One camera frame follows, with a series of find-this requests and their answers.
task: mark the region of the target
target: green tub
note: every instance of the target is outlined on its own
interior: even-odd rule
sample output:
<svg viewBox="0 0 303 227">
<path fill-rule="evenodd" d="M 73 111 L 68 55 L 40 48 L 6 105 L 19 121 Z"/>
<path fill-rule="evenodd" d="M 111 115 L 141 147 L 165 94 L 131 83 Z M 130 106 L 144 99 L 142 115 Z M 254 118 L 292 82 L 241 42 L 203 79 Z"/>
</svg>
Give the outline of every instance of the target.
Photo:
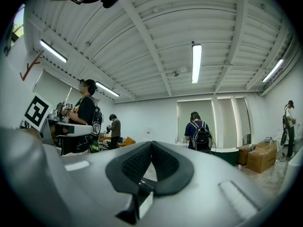
<svg viewBox="0 0 303 227">
<path fill-rule="evenodd" d="M 239 157 L 239 149 L 237 148 L 212 148 L 212 154 L 217 156 L 231 165 L 237 165 Z"/>
</svg>

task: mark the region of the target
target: person in blue shirt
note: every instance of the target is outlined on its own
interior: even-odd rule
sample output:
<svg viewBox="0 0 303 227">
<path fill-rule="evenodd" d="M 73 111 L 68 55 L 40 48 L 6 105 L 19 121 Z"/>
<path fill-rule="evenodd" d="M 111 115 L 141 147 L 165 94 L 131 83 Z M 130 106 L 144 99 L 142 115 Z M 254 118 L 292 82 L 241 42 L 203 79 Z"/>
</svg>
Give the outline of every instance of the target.
<svg viewBox="0 0 303 227">
<path fill-rule="evenodd" d="M 196 127 L 201 128 L 202 126 L 206 129 L 207 132 L 209 132 L 207 123 L 201 120 L 201 117 L 197 112 L 192 112 L 190 117 L 190 122 L 187 124 L 185 128 L 185 134 L 184 134 L 185 139 L 189 140 L 189 145 L 188 145 L 189 149 L 194 149 L 192 138 L 196 132 Z"/>
</svg>

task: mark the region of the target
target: white shirt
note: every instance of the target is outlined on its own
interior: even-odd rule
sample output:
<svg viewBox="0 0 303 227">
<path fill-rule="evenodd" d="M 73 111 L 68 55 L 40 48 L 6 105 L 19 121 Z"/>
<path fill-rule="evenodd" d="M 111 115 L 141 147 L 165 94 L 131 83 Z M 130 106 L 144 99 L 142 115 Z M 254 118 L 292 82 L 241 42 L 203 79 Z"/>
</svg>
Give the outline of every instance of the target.
<svg viewBox="0 0 303 227">
<path fill-rule="evenodd" d="M 290 111 L 291 108 L 286 107 L 285 109 L 286 109 L 286 117 L 293 118 L 292 114 L 291 114 L 291 111 Z M 293 122 L 291 120 L 289 120 L 289 119 L 287 119 L 287 120 L 288 120 L 289 127 L 290 128 L 293 127 Z"/>
</svg>

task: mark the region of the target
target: brown box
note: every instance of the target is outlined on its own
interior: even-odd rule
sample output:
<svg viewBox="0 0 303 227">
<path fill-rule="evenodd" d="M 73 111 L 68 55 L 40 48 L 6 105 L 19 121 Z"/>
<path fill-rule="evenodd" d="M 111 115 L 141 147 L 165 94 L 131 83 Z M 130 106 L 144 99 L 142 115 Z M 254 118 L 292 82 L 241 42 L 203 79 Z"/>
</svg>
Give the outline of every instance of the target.
<svg viewBox="0 0 303 227">
<path fill-rule="evenodd" d="M 244 146 L 239 146 L 237 149 L 239 149 L 239 158 L 238 158 L 238 163 L 241 165 L 246 165 L 247 164 L 247 156 L 248 153 L 251 152 L 251 148 L 256 148 L 257 145 L 244 145 Z"/>
<path fill-rule="evenodd" d="M 276 162 L 277 145 L 275 141 L 259 143 L 248 153 L 246 167 L 255 172 L 264 172 Z"/>
</svg>

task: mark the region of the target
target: person in white shirt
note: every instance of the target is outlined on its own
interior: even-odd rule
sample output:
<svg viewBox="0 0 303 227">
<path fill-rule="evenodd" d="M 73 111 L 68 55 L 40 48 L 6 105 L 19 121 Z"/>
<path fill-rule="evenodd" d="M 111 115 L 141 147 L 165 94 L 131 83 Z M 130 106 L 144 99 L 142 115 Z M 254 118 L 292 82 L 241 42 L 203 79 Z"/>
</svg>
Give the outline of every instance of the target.
<svg viewBox="0 0 303 227">
<path fill-rule="evenodd" d="M 294 102 L 290 100 L 288 104 L 285 106 L 285 116 L 288 121 L 288 151 L 287 151 L 287 156 L 286 157 L 293 157 L 293 147 L 294 147 L 294 124 L 295 124 L 295 119 L 292 117 L 291 110 L 292 108 L 294 109 Z"/>
</svg>

